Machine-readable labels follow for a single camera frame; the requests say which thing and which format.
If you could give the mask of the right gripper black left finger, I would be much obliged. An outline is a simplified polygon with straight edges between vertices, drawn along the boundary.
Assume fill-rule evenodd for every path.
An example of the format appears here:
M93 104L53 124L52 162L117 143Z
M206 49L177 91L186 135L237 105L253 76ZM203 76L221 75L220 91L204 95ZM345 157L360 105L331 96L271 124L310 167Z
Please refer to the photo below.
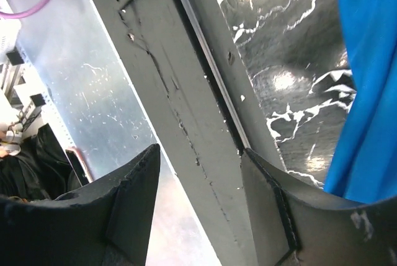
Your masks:
M144 265L160 173L160 147L59 196L1 198L2 265Z

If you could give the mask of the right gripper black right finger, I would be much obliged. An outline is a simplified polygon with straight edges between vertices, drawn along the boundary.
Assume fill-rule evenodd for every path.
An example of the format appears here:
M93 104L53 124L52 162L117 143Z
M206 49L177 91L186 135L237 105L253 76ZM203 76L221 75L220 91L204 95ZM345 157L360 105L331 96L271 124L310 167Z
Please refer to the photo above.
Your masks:
M241 173L259 265L396 264L396 198L337 197L249 148Z

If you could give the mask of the blue cloth napkin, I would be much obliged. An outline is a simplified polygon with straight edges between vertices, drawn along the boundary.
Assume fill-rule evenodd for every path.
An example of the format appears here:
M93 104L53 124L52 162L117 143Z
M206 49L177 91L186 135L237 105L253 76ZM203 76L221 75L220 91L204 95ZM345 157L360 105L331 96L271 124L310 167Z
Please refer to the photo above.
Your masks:
M396 195L396 0L338 0L356 96L326 192L360 203Z

